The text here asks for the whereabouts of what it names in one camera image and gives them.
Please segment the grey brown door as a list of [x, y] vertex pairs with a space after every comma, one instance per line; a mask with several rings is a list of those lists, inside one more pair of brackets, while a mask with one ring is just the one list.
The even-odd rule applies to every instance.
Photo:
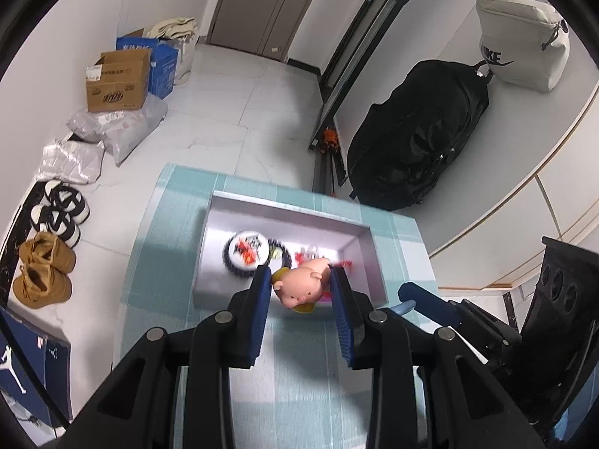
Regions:
[[312, 0], [217, 0], [207, 43], [282, 62]]

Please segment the blue jordan shoe box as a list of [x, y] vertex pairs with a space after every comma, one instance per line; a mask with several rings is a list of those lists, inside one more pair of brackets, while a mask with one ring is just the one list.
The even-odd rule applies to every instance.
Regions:
[[1, 309], [1, 390], [53, 427], [72, 420], [70, 343]]

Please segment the white cloth bag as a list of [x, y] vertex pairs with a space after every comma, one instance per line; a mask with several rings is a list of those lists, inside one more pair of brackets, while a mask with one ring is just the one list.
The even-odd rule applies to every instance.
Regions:
[[195, 17], [176, 17], [154, 24], [144, 35], [169, 45], [178, 52], [174, 85], [184, 84], [190, 77], [199, 27]]

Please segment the purple ring pig toy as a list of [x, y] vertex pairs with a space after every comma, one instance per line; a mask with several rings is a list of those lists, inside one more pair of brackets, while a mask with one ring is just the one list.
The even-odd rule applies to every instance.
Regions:
[[316, 257], [293, 269], [283, 266], [271, 276], [273, 291], [284, 307], [298, 313], [310, 313], [325, 293], [330, 292], [334, 266], [351, 268], [352, 261], [332, 263], [326, 257]]

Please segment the black hanging backpack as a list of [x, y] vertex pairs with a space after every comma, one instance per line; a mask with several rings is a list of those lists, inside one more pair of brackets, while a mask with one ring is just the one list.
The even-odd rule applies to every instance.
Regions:
[[387, 100], [372, 104], [347, 152], [350, 196], [386, 211], [422, 203], [488, 108], [485, 65], [420, 61]]

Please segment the grey phone box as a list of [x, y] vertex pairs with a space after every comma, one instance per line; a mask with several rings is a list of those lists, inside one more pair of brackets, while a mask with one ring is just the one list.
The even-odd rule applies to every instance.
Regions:
[[272, 272], [316, 257], [334, 263], [351, 260], [352, 267], [345, 268], [350, 286], [370, 296], [377, 307], [389, 300], [382, 260], [368, 226], [306, 208], [216, 192], [205, 214], [194, 275], [192, 295], [197, 308], [223, 309], [235, 292], [250, 286], [252, 277], [233, 275], [222, 260], [225, 244], [244, 230], [258, 231], [268, 239]]

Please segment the brown cardboard box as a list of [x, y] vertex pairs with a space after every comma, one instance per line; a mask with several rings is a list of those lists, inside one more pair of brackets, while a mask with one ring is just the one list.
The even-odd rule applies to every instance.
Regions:
[[87, 110], [140, 110], [148, 93], [150, 57], [150, 49], [101, 54], [97, 63], [85, 70]]

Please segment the white nike bag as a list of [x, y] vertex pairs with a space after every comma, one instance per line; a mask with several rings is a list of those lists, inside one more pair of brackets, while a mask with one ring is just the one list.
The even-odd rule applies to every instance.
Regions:
[[569, 60], [569, 27], [556, 9], [537, 0], [476, 0], [480, 51], [503, 82], [552, 91]]

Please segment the blue cardboard box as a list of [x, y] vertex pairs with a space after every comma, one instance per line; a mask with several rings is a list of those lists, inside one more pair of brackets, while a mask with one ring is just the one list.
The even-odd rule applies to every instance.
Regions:
[[118, 37], [117, 50], [150, 49], [150, 69], [148, 91], [166, 98], [174, 88], [178, 64], [178, 50], [159, 39], [150, 37]]

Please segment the black tripod stand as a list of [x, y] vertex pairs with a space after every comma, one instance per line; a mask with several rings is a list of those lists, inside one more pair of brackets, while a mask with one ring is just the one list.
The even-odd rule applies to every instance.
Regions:
[[341, 104], [368, 64], [399, 12], [411, 0], [365, 0], [358, 8], [320, 78], [323, 103], [319, 110], [310, 146], [316, 153], [313, 191], [334, 195], [346, 180], [340, 151], [334, 151], [326, 139], [328, 131], [337, 131], [334, 117]]

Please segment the round red white badge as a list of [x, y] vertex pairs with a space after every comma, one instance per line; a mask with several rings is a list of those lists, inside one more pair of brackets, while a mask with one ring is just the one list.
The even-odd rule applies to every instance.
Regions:
[[238, 232], [225, 244], [222, 260], [233, 275], [251, 278], [259, 266], [267, 266], [270, 262], [269, 241], [258, 231]]

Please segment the grey plastic parcel bag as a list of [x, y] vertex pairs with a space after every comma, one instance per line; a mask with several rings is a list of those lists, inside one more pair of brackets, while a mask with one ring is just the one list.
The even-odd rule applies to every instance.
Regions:
[[120, 166], [167, 115], [167, 103], [149, 93], [140, 110], [91, 113], [79, 110], [67, 122], [69, 130], [88, 143], [103, 143]]

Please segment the brown boot pair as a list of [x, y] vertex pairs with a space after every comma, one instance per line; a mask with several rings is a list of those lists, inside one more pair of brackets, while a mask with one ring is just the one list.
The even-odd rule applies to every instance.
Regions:
[[76, 264], [75, 252], [58, 236], [37, 232], [18, 249], [20, 275], [13, 281], [16, 299], [30, 309], [66, 302], [72, 295], [68, 277]]

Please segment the black white slippers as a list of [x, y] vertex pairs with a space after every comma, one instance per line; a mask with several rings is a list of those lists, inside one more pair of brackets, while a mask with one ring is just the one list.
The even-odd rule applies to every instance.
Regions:
[[61, 180], [44, 185], [44, 197], [31, 208], [30, 222], [37, 232], [49, 232], [73, 248], [80, 241], [80, 225], [89, 217], [90, 209], [82, 193]]

